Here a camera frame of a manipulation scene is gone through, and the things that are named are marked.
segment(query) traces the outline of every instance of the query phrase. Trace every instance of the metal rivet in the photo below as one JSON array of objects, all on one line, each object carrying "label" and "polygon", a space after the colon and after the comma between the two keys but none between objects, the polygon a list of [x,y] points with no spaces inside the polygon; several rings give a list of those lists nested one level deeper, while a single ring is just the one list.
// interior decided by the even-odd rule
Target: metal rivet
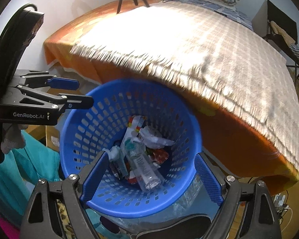
[{"label": "metal rivet", "polygon": [[259,186],[262,186],[262,187],[265,186],[265,182],[264,181],[258,181],[257,183],[258,183]]},{"label": "metal rivet", "polygon": [[44,183],[45,183],[45,179],[39,179],[38,183],[39,183],[40,185],[44,184]]},{"label": "metal rivet", "polygon": [[74,181],[77,179],[77,174],[70,174],[69,175],[69,180]]},{"label": "metal rivet", "polygon": [[227,179],[227,181],[229,181],[229,182],[234,182],[234,181],[235,181],[235,177],[233,177],[232,175],[228,175],[228,176],[226,177],[226,179]]}]

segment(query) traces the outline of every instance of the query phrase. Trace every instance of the laundry basket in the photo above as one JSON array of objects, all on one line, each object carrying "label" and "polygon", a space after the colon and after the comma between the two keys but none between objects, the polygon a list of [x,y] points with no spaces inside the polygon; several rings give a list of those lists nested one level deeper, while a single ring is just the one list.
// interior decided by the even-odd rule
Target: laundry basket
[{"label": "laundry basket", "polygon": [[160,189],[145,193],[137,184],[115,178],[107,170],[87,205],[105,215],[140,218],[172,205],[195,177],[194,159],[202,150],[197,119],[172,90],[155,82],[123,79],[92,90],[89,110],[72,110],[61,134],[60,156],[65,176],[78,173],[103,148],[122,140],[132,115],[146,116],[146,125],[176,143],[159,171],[165,178]]}]

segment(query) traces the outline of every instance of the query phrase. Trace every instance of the white blanket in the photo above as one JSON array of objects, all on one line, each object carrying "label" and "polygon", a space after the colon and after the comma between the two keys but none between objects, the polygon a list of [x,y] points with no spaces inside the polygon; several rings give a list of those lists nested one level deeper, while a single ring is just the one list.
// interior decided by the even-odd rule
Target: white blanket
[{"label": "white blanket", "polygon": [[299,171],[299,103],[286,60],[243,25],[195,5],[160,2],[104,19],[71,52],[146,71],[215,102]]}]

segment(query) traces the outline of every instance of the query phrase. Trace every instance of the chair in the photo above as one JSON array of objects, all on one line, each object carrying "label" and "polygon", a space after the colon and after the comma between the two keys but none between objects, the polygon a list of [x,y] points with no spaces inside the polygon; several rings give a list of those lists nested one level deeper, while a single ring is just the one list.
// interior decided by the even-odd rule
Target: chair
[{"label": "chair", "polygon": [[290,47],[286,44],[284,38],[280,34],[275,34],[270,25],[271,21],[277,23],[279,27],[284,29],[289,36],[291,36],[297,44],[298,34],[297,34],[297,23],[290,19],[284,12],[277,8],[271,1],[267,0],[267,35],[263,38],[265,40],[272,40],[288,57],[290,57],[294,62],[294,66],[287,65],[288,68],[295,69],[295,85],[297,80],[299,80],[299,58],[293,53]]}]

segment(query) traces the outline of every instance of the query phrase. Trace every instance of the plastic bottle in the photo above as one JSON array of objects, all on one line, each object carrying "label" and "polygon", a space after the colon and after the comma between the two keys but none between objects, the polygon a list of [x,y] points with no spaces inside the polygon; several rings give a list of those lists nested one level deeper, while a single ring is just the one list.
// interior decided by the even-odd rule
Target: plastic bottle
[{"label": "plastic bottle", "polygon": [[164,182],[164,178],[146,155],[143,143],[125,141],[125,153],[142,191],[151,192]]}]

